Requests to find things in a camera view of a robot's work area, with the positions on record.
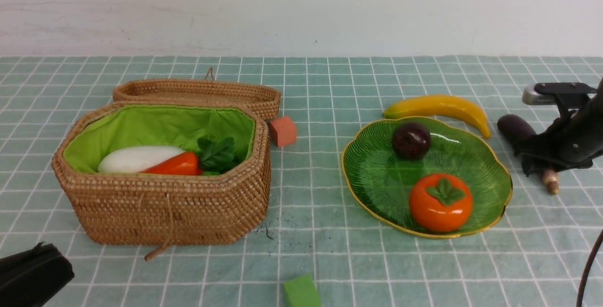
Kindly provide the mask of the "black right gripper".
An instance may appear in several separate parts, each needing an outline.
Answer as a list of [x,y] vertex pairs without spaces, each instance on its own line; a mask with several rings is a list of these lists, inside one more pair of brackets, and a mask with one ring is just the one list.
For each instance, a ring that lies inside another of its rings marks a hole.
[[[602,155],[603,82],[596,89],[600,92],[582,109],[570,117],[559,115],[545,131],[520,142],[516,150],[519,157],[534,159],[537,165],[547,164],[556,172],[591,168],[594,159]],[[522,169],[529,176],[532,161]]]

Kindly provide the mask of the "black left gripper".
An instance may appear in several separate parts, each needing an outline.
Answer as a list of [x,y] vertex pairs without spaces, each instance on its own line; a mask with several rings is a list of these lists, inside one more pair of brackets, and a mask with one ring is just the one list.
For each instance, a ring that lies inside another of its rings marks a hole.
[[75,275],[73,265],[52,243],[0,260],[0,305],[42,307]]

